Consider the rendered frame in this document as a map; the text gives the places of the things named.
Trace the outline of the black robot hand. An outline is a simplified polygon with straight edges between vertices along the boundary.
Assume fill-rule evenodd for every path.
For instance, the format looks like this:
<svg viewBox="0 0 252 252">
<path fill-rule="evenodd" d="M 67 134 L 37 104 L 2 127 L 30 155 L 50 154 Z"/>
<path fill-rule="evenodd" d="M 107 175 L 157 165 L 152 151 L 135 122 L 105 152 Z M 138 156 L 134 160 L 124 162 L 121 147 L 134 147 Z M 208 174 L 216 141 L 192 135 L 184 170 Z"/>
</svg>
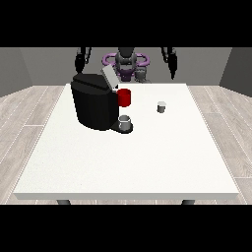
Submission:
<svg viewBox="0 0 252 252">
<path fill-rule="evenodd" d="M 164 62 L 168 64 L 171 79 L 174 79 L 175 73 L 177 71 L 177 55 L 175 53 L 165 55 Z"/>
<path fill-rule="evenodd" d="M 75 69 L 78 74 L 82 73 L 85 65 L 89 63 L 90 55 L 89 54 L 78 54 L 75 59 Z"/>
</svg>

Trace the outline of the pale grey machine lid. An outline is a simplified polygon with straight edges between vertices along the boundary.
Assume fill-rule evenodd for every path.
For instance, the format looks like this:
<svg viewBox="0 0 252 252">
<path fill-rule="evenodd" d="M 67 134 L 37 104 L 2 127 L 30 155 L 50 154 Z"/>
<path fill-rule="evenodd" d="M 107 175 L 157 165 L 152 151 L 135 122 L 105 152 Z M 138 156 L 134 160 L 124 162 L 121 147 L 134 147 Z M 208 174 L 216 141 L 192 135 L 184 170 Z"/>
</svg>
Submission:
<svg viewBox="0 0 252 252">
<path fill-rule="evenodd" d="M 107 65 L 105 67 L 103 67 L 101 69 L 101 74 L 103 75 L 103 77 L 106 79 L 109 87 L 114 90 L 118 84 L 119 84 L 119 80 L 112 68 L 111 65 Z"/>
</svg>

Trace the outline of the black coffee machine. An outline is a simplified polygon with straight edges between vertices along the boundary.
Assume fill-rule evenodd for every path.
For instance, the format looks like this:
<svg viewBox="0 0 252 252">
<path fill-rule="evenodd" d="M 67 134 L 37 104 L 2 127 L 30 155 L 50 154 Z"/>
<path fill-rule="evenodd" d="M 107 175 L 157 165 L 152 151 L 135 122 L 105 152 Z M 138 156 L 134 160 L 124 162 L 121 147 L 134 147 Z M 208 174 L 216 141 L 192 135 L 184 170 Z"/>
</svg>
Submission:
<svg viewBox="0 0 252 252">
<path fill-rule="evenodd" d="M 127 131 L 119 128 L 119 106 L 117 91 L 113 91 L 103 75 L 77 74 L 71 82 L 71 90 L 78 120 L 84 126 L 99 131 L 114 130 L 121 134 L 133 131 L 133 124 Z"/>
</svg>

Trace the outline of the red pod holder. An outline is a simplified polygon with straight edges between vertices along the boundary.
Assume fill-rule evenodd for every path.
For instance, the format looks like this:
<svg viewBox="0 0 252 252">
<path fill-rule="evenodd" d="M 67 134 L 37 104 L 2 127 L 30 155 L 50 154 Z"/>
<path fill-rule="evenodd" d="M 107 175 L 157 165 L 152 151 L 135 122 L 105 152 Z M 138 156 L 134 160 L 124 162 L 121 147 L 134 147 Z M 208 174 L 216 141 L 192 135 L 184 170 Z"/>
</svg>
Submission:
<svg viewBox="0 0 252 252">
<path fill-rule="evenodd" d="M 131 91 L 128 89 L 120 89 L 117 91 L 118 105 L 127 107 L 131 104 Z"/>
</svg>

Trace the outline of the small grey cup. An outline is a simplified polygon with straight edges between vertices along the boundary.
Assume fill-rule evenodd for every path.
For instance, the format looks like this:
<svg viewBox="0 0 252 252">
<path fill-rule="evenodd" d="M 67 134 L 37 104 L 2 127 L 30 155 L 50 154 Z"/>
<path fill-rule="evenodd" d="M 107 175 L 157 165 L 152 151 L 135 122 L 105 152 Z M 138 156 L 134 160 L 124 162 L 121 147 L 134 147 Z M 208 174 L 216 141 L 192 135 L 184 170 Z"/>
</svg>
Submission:
<svg viewBox="0 0 252 252">
<path fill-rule="evenodd" d="M 118 117 L 118 123 L 122 131 L 127 131 L 131 127 L 131 118 L 128 115 L 121 115 Z"/>
</svg>

